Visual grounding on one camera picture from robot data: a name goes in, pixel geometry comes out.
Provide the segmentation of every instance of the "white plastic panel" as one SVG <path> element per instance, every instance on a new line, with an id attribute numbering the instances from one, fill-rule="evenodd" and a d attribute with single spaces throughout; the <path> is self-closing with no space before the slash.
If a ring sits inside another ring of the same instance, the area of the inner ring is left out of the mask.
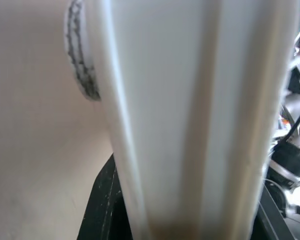
<path id="1" fill-rule="evenodd" d="M 86 3 L 134 239 L 247 239 L 298 2 Z"/>

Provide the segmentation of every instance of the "white wall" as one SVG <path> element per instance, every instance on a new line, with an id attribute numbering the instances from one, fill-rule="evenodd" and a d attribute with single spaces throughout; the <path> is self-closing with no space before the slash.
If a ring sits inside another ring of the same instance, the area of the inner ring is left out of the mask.
<path id="1" fill-rule="evenodd" d="M 112 149 L 64 53 L 67 0 L 0 0 L 0 240 L 76 239 Z"/>

